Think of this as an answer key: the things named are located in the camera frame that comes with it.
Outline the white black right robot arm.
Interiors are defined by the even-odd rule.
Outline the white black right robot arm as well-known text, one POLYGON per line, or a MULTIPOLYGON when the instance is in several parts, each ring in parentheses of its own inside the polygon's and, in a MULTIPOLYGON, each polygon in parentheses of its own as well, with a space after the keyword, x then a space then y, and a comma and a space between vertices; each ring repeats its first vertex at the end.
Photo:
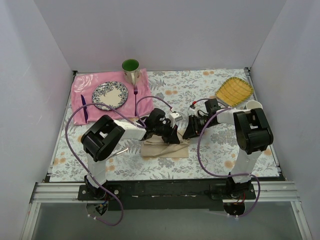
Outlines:
POLYGON ((263 151, 274 141, 271 127, 261 107, 252 109, 222 108, 217 99, 207 98, 204 102, 206 113, 188 117, 183 139, 198 137, 197 157, 200 158, 200 143, 207 128, 228 124, 235 127, 238 156, 232 171, 226 178, 224 194, 237 199, 250 190, 252 172, 263 151))

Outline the beige cloth napkin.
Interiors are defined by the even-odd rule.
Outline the beige cloth napkin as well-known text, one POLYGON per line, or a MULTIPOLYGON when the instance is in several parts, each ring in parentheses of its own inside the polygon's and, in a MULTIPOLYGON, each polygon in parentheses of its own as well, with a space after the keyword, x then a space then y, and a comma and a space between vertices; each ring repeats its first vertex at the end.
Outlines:
POLYGON ((190 139, 183 139, 184 130, 179 130, 177 135, 180 144, 164 143, 162 138, 153 135, 142 142, 140 154, 143 158, 188 158, 190 139))

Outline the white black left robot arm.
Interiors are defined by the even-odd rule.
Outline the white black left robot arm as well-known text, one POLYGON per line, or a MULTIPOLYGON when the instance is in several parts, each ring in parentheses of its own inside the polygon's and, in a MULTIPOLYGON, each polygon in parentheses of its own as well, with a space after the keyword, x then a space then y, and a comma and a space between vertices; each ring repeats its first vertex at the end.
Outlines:
POLYGON ((81 138, 87 156, 89 173, 84 181, 89 194, 95 200, 106 196, 106 187, 103 185, 107 182, 106 161, 119 141, 145 141, 156 135, 165 144, 179 144, 177 121, 181 119, 182 116, 176 111, 166 118, 165 112, 159 108, 154 108, 149 116, 136 124, 113 120, 108 115, 102 116, 81 138))

